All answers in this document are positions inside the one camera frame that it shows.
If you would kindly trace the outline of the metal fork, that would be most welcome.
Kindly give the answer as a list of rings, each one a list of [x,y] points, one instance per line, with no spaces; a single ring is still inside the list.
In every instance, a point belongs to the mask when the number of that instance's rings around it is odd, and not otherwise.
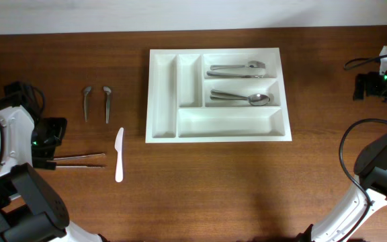
[[[262,73],[223,73],[218,71],[206,71],[209,77],[225,77],[225,78],[264,78],[266,72]]]
[[[240,69],[240,68],[251,68],[251,69],[265,69],[265,63],[257,60],[250,60],[245,65],[211,65],[210,70],[216,71],[220,69]]]

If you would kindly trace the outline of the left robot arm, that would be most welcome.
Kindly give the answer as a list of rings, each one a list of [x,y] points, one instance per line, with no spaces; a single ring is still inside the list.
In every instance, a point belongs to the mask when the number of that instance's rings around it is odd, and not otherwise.
[[[105,241],[72,222],[62,198],[37,172],[54,170],[66,118],[42,118],[38,88],[16,81],[0,99],[0,241]]]

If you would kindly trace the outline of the small bent spoon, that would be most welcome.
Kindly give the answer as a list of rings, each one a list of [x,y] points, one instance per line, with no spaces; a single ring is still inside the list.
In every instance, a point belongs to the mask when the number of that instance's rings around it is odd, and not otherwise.
[[[84,113],[84,119],[86,122],[88,121],[88,115],[89,115],[88,95],[90,94],[91,89],[92,89],[92,86],[87,86],[83,90],[83,113]]]
[[[103,90],[106,94],[105,99],[105,123],[108,124],[110,121],[110,108],[111,108],[111,94],[112,90],[108,86],[103,86]]]

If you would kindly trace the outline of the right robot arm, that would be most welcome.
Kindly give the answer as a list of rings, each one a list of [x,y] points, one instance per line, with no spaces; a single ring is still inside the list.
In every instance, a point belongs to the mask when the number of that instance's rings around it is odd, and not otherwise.
[[[355,58],[344,64],[346,71],[375,62],[377,72],[358,74],[355,78],[354,100],[366,96],[381,97],[387,103],[387,46],[373,58]],[[343,147],[349,133],[365,123],[387,125],[387,120],[374,118],[353,123],[339,144],[339,162],[351,186],[331,213],[315,225],[310,225],[296,236],[296,241],[350,241],[351,236],[371,215],[387,206],[387,133],[367,145],[358,155],[350,173],[343,160]]]

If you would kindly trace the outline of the metal tongs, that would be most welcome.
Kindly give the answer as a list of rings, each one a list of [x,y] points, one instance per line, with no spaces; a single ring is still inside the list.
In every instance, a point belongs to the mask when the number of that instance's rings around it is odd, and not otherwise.
[[[80,160],[80,159],[88,159],[88,158],[99,158],[99,157],[105,157],[105,153],[94,153],[94,154],[87,154],[87,155],[75,155],[75,156],[68,156],[68,157],[55,157],[53,159],[54,162],[56,162],[56,168],[73,168],[73,169],[88,169],[88,168],[105,168],[105,165],[91,165],[91,164],[85,164],[85,165],[59,165],[59,161],[74,161],[74,160]]]

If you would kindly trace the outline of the white cutlery tray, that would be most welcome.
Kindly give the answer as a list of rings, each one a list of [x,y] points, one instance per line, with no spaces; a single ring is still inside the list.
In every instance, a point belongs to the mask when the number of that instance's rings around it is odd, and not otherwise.
[[[211,65],[261,61],[264,78],[209,77]],[[212,89],[242,96],[263,94],[265,106],[210,99]],[[278,48],[152,49],[149,52],[146,143],[290,141],[292,134]]]

